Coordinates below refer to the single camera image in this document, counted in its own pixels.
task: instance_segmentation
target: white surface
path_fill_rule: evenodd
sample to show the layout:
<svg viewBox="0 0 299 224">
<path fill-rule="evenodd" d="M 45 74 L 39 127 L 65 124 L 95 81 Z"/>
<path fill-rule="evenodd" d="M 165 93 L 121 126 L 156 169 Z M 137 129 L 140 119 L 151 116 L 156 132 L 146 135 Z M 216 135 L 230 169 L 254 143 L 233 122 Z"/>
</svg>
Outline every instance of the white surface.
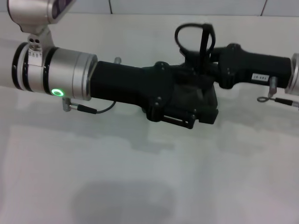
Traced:
<svg viewBox="0 0 299 224">
<path fill-rule="evenodd" d="M 0 12 L 5 11 L 7 0 L 0 0 Z M 110 14 L 109 0 L 77 0 L 71 12 Z"/>
<path fill-rule="evenodd" d="M 111 0 L 114 14 L 260 15 L 265 0 Z"/>
<path fill-rule="evenodd" d="M 213 23 L 217 46 L 299 51 L 296 18 L 69 14 L 51 29 L 57 46 L 151 66 L 183 61 L 173 35 L 187 21 Z M 0 27 L 26 39 L 6 14 Z M 299 114 L 257 103 L 266 92 L 217 88 L 215 125 L 187 130 L 133 105 L 65 113 L 59 98 L 0 88 L 0 224 L 297 224 Z"/>
<path fill-rule="evenodd" d="M 299 16 L 298 0 L 268 0 L 264 15 Z"/>
</svg>

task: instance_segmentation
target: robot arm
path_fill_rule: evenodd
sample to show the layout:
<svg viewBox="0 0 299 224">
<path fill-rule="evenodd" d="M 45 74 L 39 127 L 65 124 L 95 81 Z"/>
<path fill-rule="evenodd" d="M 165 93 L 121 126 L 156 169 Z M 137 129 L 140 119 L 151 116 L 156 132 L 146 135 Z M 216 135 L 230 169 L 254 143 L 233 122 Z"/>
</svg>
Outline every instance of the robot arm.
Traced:
<svg viewBox="0 0 299 224">
<path fill-rule="evenodd" d="M 231 89 L 247 82 L 270 87 L 266 100 L 273 99 L 277 88 L 297 95 L 299 57 L 293 59 L 245 52 L 238 44 L 215 48 L 215 33 L 210 24 L 184 24 L 175 32 L 182 65 L 157 62 L 152 67 L 135 68 L 98 62 L 95 55 L 57 48 L 47 25 L 56 23 L 69 9 L 71 0 L 8 0 L 13 21 L 28 42 L 0 42 L 0 85 L 24 91 L 46 93 L 63 98 L 65 111 L 76 109 L 101 113 L 71 98 L 100 98 L 141 107 L 150 121 L 164 121 L 192 129 L 196 120 L 213 124 L 218 115 L 214 82 Z M 188 51 L 178 41 L 185 27 L 203 29 L 200 51 Z M 212 45 L 207 49 L 208 38 Z M 288 101 L 279 101 L 289 105 Z"/>
</svg>

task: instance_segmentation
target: label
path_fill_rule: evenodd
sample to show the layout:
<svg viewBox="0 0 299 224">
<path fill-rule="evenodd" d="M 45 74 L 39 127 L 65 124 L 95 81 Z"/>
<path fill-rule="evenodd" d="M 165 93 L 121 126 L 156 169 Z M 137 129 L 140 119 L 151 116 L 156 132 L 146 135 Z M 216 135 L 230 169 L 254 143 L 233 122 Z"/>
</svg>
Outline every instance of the label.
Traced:
<svg viewBox="0 0 299 224">
<path fill-rule="evenodd" d="M 252 79 L 251 80 L 256 80 L 256 81 L 262 81 L 262 82 L 267 82 L 269 80 L 270 76 L 267 75 L 260 75 L 260 74 L 252 74 Z"/>
</svg>

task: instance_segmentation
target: black strap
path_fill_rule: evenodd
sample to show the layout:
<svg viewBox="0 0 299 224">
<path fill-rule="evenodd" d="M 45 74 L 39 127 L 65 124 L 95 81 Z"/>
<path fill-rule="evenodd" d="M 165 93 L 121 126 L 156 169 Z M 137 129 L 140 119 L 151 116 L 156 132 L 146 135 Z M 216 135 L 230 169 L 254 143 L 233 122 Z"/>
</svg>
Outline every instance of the black strap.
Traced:
<svg viewBox="0 0 299 224">
<path fill-rule="evenodd" d="M 12 65 L 12 70 L 11 70 L 14 86 L 19 90 L 22 90 L 22 89 L 21 89 L 19 81 L 18 81 L 18 63 L 19 63 L 20 54 L 26 45 L 27 45 L 27 43 L 24 42 L 24 43 L 20 44 L 20 46 L 17 48 L 17 50 L 14 54 L 13 65 Z"/>
<path fill-rule="evenodd" d="M 186 24 L 183 24 L 183 25 L 179 26 L 176 29 L 176 32 L 174 34 L 174 39 L 175 39 L 177 45 L 179 46 L 179 48 L 181 49 L 181 51 L 183 51 L 183 52 L 188 52 L 189 50 L 187 50 L 186 48 L 184 48 L 182 46 L 182 44 L 179 42 L 179 40 L 178 40 L 178 34 L 179 34 L 179 32 L 182 29 L 184 29 L 186 27 L 201 28 L 203 30 L 203 36 L 207 36 L 207 37 L 205 37 L 205 38 L 207 38 L 207 40 L 204 40 L 204 41 L 206 41 L 206 43 L 204 43 L 205 46 L 207 45 L 208 36 L 209 35 L 211 36 L 211 38 L 212 38 L 212 44 L 211 44 L 209 50 L 205 50 L 205 52 L 201 52 L 201 53 L 206 53 L 207 55 L 210 54 L 212 52 L 212 50 L 214 49 L 215 43 L 216 43 L 215 31 L 214 31 L 213 26 L 211 24 L 199 24 L 199 23 L 186 23 Z"/>
<path fill-rule="evenodd" d="M 22 78 L 23 78 L 23 84 L 24 84 L 25 89 L 27 91 L 33 92 L 32 89 L 29 86 L 29 81 L 28 81 L 28 50 L 27 50 L 26 55 L 24 57 Z"/>
</svg>

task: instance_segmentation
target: silver joint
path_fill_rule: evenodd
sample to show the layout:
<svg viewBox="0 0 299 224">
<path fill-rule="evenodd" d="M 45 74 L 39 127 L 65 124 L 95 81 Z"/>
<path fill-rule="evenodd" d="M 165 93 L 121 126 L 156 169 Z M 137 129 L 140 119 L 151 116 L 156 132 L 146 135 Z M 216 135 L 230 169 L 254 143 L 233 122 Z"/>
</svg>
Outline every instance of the silver joint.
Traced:
<svg viewBox="0 0 299 224">
<path fill-rule="evenodd" d="M 278 84 L 278 78 L 277 77 L 271 77 L 270 78 L 270 88 L 268 97 L 271 98 L 277 93 L 277 84 Z"/>
<path fill-rule="evenodd" d="M 285 89 L 285 93 L 299 96 L 299 54 L 294 54 L 291 62 L 292 76 L 290 78 L 288 87 Z"/>
<path fill-rule="evenodd" d="M 120 57 L 116 57 L 114 59 L 114 63 L 115 64 L 121 64 L 121 58 Z M 63 110 L 65 112 L 69 112 L 71 110 L 78 110 L 78 104 L 72 103 L 71 99 L 67 98 L 67 97 L 63 97 L 62 98 L 62 106 L 63 106 Z"/>
</svg>

